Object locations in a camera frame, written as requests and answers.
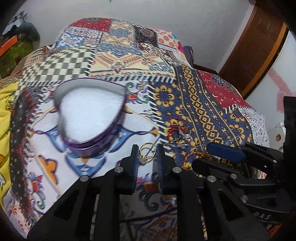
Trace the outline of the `pile of bangles and jewelry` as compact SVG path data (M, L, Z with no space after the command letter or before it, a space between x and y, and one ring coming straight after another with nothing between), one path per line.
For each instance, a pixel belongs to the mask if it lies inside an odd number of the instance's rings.
M179 118L171 118L171 120L173 124L168 129L168 144L184 150L193 141L192 130Z

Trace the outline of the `purple heart-shaped jewelry box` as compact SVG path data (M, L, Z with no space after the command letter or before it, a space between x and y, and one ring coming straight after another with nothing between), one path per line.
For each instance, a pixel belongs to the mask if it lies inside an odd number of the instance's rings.
M64 144L79 157L105 150L123 122L125 87L96 78L75 78L57 86L57 129Z

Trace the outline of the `red and gold bangle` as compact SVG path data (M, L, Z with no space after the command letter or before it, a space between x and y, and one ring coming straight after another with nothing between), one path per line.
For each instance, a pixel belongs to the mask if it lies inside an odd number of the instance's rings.
M210 160L211 157L212 157L210 154L207 154L207 153L205 153L205 152L196 152L196 151L194 151L194 152L190 152L189 154L187 154L187 155L184 157L184 159L183 159L183 163L184 163L184 164L187 163L189 157L191 157L191 156L196 156L196 157L198 157L198 158L203 158L203 159L207 159L207 160Z

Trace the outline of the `colourful patchwork bedspread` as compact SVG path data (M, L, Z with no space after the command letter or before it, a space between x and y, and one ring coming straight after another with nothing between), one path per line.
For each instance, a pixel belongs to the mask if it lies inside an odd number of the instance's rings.
M54 90L77 77L102 78L125 87L124 121L113 144L93 158L75 155L58 132ZM124 20L84 18L67 26L53 47L26 56L20 71L1 80L18 82L10 121L11 186L6 216L21 237L82 175L98 177L119 164L132 145L150 155L162 143L178 166L189 169L190 152L210 142L268 146L264 116L220 76L192 68L171 32ZM179 118L192 130L184 149L168 144Z

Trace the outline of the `brown wooden door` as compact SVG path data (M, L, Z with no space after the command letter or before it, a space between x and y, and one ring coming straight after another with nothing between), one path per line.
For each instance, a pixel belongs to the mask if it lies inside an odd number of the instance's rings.
M255 1L249 20L219 75L246 98L269 71L285 43L288 25L268 1Z

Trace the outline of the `yellow cartoon fleece blanket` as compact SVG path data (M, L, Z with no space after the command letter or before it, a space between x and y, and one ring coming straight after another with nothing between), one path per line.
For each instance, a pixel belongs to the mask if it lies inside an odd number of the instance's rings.
M10 157L10 121L14 93L19 83L14 82L1 88L1 117L0 117L0 155L1 155L1 207L4 209L6 193L11 186L9 157Z

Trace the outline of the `green and orange box pile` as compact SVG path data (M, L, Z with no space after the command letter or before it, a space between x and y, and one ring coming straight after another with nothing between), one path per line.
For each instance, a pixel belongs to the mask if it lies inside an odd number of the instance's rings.
M40 43L39 32L27 22L27 14L25 11L16 13L1 31L1 78L9 76Z

